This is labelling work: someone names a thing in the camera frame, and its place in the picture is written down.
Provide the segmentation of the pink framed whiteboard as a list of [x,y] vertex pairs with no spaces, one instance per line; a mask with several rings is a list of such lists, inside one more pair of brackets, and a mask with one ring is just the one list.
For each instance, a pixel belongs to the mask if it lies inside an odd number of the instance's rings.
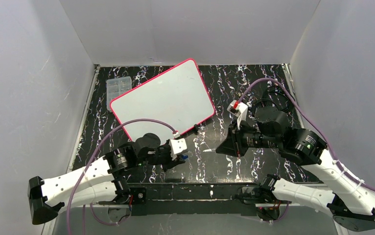
[[191,58],[113,99],[110,108],[120,124],[138,120],[123,127],[131,141],[153,133],[162,143],[173,138],[167,124],[182,135],[216,112],[197,63]]

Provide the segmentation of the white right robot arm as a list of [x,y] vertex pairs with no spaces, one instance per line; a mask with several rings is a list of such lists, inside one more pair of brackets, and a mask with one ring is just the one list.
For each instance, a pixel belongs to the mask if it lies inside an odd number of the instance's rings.
[[269,174],[236,195],[245,204],[294,202],[332,217],[340,226],[363,232],[375,229],[375,192],[362,186],[346,167],[332,158],[327,143],[316,133],[293,128],[285,112],[275,107],[255,112],[257,128],[246,122],[247,105],[231,104],[228,111],[236,116],[228,127],[226,139],[216,153],[242,157],[249,148],[276,149],[286,160],[316,175],[328,189],[321,190],[289,182]]

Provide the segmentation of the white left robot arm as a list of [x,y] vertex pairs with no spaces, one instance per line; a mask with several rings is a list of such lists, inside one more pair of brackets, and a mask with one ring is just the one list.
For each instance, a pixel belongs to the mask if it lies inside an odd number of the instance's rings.
[[27,191],[32,224],[47,223],[68,207],[100,201],[125,203],[132,195],[124,178],[131,169],[161,165],[167,171],[185,163],[187,151],[182,137],[161,143],[157,135],[147,133],[94,160],[89,167],[48,179],[32,177]]

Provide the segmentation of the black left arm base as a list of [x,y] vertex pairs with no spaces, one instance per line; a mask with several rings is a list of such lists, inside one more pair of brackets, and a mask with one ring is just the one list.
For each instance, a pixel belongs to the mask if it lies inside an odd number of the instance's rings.
[[147,189],[145,187],[130,186],[127,181],[120,177],[112,180],[113,198],[108,200],[115,204],[143,205],[147,202]]

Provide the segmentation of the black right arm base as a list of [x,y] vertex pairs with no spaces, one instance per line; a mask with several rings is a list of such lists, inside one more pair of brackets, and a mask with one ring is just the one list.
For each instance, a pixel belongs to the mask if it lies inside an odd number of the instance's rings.
[[282,220],[288,212],[290,202],[277,199],[273,193],[260,185],[239,188],[234,196],[245,205],[265,204],[256,206],[257,216],[264,222],[273,223]]

